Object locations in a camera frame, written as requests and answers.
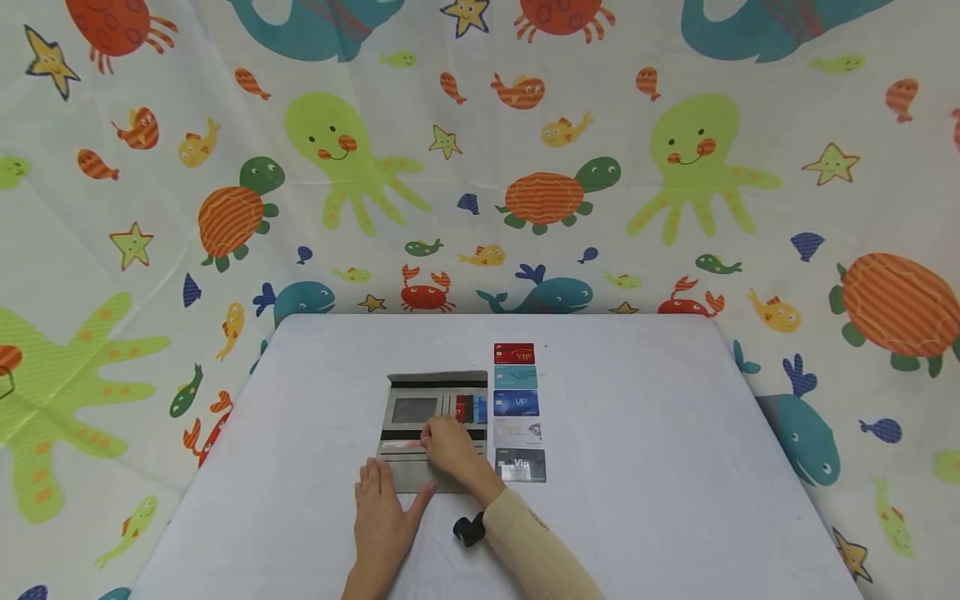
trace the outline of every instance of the left hand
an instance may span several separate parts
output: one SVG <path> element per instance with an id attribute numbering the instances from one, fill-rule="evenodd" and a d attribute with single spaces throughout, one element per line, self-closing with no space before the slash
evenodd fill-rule
<path id="1" fill-rule="evenodd" d="M 344 600 L 386 596 L 400 563 L 413 545 L 423 511 L 436 491 L 433 484 L 423 486 L 413 506 L 404 512 L 396 497 L 390 466 L 368 458 L 360 467 L 360 482 L 353 484 L 357 561 L 347 579 Z"/>

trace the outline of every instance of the octopus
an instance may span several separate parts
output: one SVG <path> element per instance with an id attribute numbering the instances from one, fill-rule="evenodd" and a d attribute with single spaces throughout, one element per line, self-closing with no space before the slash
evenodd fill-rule
<path id="1" fill-rule="evenodd" d="M 100 377 L 106 365 L 142 358 L 170 346 L 170 338 L 111 340 L 110 332 L 132 307 L 130 294 L 117 294 L 90 313 L 73 338 L 55 344 L 25 319 L 0 306 L 0 350 L 15 380 L 0 400 L 0 445 L 13 459 L 13 494 L 20 513 L 43 523 L 63 508 L 54 473 L 53 450 L 65 442 L 91 458 L 112 459 L 127 442 L 74 416 L 82 408 L 137 402 L 156 388 Z"/>
<path id="2" fill-rule="evenodd" d="M 331 94 L 303 94 L 287 108 L 284 125 L 297 152 L 330 179 L 324 203 L 326 228 L 340 226 L 344 203 L 350 202 L 357 225 L 374 237 L 376 228 L 365 198 L 379 206 L 388 219 L 405 226 L 406 219 L 384 192 L 387 187 L 423 212 L 433 210 L 396 176 L 422 173 L 423 164 L 405 156 L 374 157 L 363 120 L 343 99 Z"/>
<path id="3" fill-rule="evenodd" d="M 684 204 L 690 202 L 700 229 L 713 237 L 716 223 L 711 203 L 716 195 L 723 198 L 741 229 L 755 232 L 754 220 L 740 198 L 740 187 L 774 190 L 782 182 L 766 171 L 727 164 L 738 130 L 736 104 L 719 94 L 691 96 L 661 115 L 650 135 L 650 154 L 660 168 L 663 188 L 630 220 L 627 235 L 639 234 L 666 208 L 669 212 L 663 225 L 663 243 L 672 246 L 680 230 Z"/>

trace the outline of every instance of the red card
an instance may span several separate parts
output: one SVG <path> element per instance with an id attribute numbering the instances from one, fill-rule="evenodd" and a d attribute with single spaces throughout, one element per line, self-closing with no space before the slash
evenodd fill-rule
<path id="1" fill-rule="evenodd" d="M 494 344 L 493 363 L 495 365 L 533 365 L 533 344 Z"/>

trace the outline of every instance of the beige arm sleeve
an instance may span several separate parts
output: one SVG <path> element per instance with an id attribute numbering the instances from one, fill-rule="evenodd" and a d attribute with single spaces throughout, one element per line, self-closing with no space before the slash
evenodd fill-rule
<path id="1" fill-rule="evenodd" d="M 520 494 L 505 490 L 483 514 L 487 542 L 530 600 L 604 600 L 603 592 Z"/>

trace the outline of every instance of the blue card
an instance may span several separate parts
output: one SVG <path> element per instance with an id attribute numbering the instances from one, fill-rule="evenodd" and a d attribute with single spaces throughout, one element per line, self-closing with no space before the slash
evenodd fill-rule
<path id="1" fill-rule="evenodd" d="M 493 368 L 497 390 L 536 390 L 537 368 L 532 365 L 497 365 Z"/>
<path id="2" fill-rule="evenodd" d="M 540 404 L 535 390 L 497 390 L 493 392 L 495 417 L 538 417 Z"/>

